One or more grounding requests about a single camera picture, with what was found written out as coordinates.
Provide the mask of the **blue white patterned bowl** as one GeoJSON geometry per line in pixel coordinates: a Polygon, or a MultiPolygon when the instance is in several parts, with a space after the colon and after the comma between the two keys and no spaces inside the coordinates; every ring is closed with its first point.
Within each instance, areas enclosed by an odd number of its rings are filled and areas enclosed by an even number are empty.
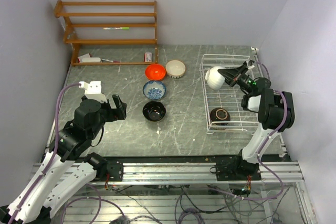
{"type": "Polygon", "coordinates": [[[143,86],[142,91],[146,98],[153,101],[158,101],[165,96],[166,86],[161,81],[148,81],[143,86]]]}

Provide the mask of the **dark brown bowl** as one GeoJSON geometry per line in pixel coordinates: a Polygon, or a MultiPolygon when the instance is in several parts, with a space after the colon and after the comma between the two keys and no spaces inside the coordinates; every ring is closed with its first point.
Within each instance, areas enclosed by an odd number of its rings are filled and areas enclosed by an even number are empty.
{"type": "Polygon", "coordinates": [[[226,126],[230,122],[230,114],[222,107],[214,108],[210,112],[212,126],[226,126]]]}

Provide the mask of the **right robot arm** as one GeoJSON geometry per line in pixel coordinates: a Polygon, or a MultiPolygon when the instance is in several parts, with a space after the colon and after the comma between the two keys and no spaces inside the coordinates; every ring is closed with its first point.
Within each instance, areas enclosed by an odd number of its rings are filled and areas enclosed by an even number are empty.
{"type": "Polygon", "coordinates": [[[295,120],[292,93],[276,91],[271,88],[269,79],[252,79],[246,72],[247,67],[243,65],[218,69],[218,73],[225,78],[225,83],[230,87],[239,85],[244,93],[241,101],[243,110],[257,113],[258,127],[251,140],[231,163],[223,167],[239,180],[257,171],[272,137],[291,128],[295,120]]]}

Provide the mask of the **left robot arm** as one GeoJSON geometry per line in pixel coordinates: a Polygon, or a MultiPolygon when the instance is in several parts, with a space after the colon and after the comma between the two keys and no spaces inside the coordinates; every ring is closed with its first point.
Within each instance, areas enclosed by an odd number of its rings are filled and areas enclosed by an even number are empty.
{"type": "Polygon", "coordinates": [[[88,154],[76,172],[62,182],[62,175],[103,134],[108,122],[124,120],[127,104],[113,95],[109,100],[82,97],[74,118],[55,135],[40,168],[22,193],[9,205],[1,207],[2,223],[49,223],[59,208],[87,182],[102,180],[108,174],[107,160],[97,153],[88,154]]]}

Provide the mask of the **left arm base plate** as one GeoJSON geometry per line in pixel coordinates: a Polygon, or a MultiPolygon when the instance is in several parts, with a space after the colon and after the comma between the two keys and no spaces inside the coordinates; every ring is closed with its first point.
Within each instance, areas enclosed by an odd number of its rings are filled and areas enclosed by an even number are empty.
{"type": "Polygon", "coordinates": [[[123,180],[124,166],[120,161],[109,161],[107,163],[107,181],[121,182],[123,180]]]}

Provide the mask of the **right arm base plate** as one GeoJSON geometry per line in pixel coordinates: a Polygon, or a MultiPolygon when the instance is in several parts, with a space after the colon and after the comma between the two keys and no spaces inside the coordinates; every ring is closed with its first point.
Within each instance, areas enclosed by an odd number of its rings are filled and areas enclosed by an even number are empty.
{"type": "Polygon", "coordinates": [[[222,163],[216,164],[214,167],[217,181],[246,181],[248,177],[252,180],[261,180],[258,164],[222,163]]]}

